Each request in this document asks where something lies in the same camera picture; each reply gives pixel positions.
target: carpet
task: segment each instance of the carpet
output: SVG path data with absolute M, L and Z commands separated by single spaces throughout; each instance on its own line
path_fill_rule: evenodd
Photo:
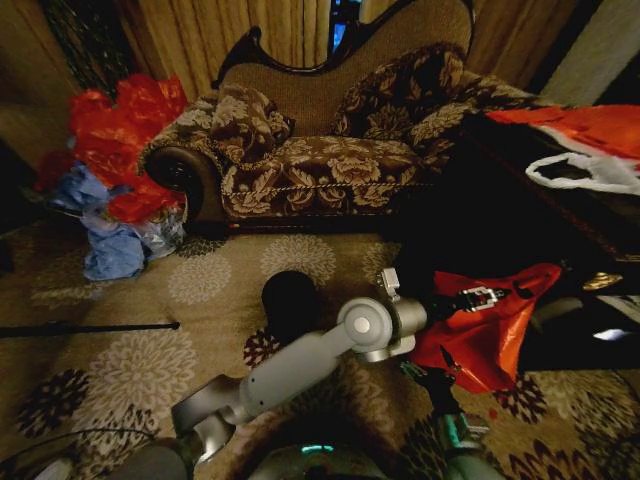
M 137 278 L 82 277 L 79 228 L 40 222 L 4 235 L 15 272 L 0 278 L 4 326 L 179 321 L 178 330 L 0 339 L 0 478 L 28 478 L 60 455 L 73 478 L 102 478 L 151 437 L 170 436 L 170 407 L 224 373 L 244 376 L 278 344 L 265 330 L 262 286 L 276 272 L 309 275 L 318 328 L 354 296 L 375 296 L 375 273 L 399 245 L 373 234 L 189 238 Z M 301 319 L 305 312 L 300 312 Z M 529 372 L 510 392 L 455 389 L 491 431 L 486 458 L 511 479 L 640 478 L 640 371 Z M 244 478 L 278 442 L 308 432 L 358 441 L 393 478 L 442 476 L 426 392 L 395 361 L 362 365 L 345 355 L 327 380 L 238 428 L 197 479 Z M 91 429 L 118 429 L 95 432 Z

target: carved wooden backrest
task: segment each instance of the carved wooden backrest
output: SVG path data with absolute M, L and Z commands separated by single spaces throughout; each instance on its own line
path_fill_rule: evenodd
M 468 51 L 473 33 L 469 0 L 400 0 L 370 24 L 347 26 L 329 59 L 312 68 L 278 63 L 260 46 L 253 27 L 227 55 L 214 87 L 252 86 L 296 120 L 295 135 L 323 135 L 345 92 L 355 82 L 404 52 L 437 42 Z

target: gray robotic arm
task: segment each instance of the gray robotic arm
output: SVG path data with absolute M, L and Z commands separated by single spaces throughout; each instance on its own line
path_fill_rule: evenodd
M 127 461 L 110 478 L 192 478 L 193 468 L 220 451 L 237 425 L 288 402 L 328 377 L 337 368 L 343 353 L 352 350 L 362 361 L 378 362 L 411 351 L 415 347 L 414 334 L 426 328 L 430 321 L 427 310 L 417 300 L 398 295 L 399 282 L 392 268 L 381 272 L 378 286 L 384 303 L 366 297 L 352 299 L 341 308 L 337 325 L 328 332 L 303 335 L 254 368 L 248 376 L 219 375 L 176 404 L 171 413 L 178 441 L 165 441 L 142 449 L 134 457 L 144 461 L 135 458 Z M 489 289 L 461 294 L 466 295 L 466 305 L 455 308 L 488 308 L 498 300 Z M 468 426 L 461 411 L 449 412 L 447 418 L 443 417 L 445 424 L 451 424 L 452 415 L 462 416 L 458 423 Z M 168 465 L 162 467 L 160 476 L 154 476 L 149 470 L 149 458 L 154 456 L 163 457 L 161 463 Z M 470 465 L 474 460 L 463 458 L 460 462 Z M 460 473 L 458 470 L 463 467 L 455 466 L 452 472 Z M 502 477 L 496 474 L 452 478 Z
M 406 353 L 415 346 L 415 332 L 427 324 L 427 312 L 416 300 L 396 294 L 394 269 L 380 276 L 389 299 L 355 298 L 338 313 L 337 325 L 326 333 L 300 337 L 254 368 L 242 379 L 214 378 L 172 408 L 178 437 L 195 433 L 203 445 L 198 463 L 207 461 L 231 438 L 236 425 L 288 402 L 328 377 L 340 356 L 352 350 L 366 362 Z

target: floral upholstery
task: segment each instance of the floral upholstery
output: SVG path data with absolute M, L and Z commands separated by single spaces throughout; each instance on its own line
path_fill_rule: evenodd
M 233 163 L 254 163 L 291 135 L 292 122 L 255 88 L 225 85 L 213 117 L 210 136 Z
M 204 154 L 222 178 L 215 200 L 234 219 L 390 214 L 403 190 L 435 183 L 466 114 L 546 105 L 465 71 L 457 47 L 435 44 L 350 88 L 331 136 L 286 140 L 293 120 L 257 90 L 226 85 L 196 101 L 143 157 L 162 146 Z
M 234 218 L 390 213 L 401 189 L 432 181 L 402 142 L 293 137 L 260 163 L 231 166 L 222 201 Z
M 450 101 L 460 83 L 463 55 L 458 47 L 436 44 L 378 67 L 347 91 L 332 133 L 401 140 L 430 111 Z
M 403 140 L 423 165 L 441 172 L 465 114 L 547 105 L 496 77 L 465 71 L 459 49 L 436 44 L 377 68 L 349 89 L 332 133 Z

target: sofa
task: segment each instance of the sofa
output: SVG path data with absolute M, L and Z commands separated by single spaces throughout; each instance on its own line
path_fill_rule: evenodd
M 300 69 L 269 57 L 252 28 L 141 167 L 186 194 L 199 232 L 388 224 L 437 201 L 464 115 L 545 104 L 465 70 L 472 33 L 467 2 L 404 0 Z

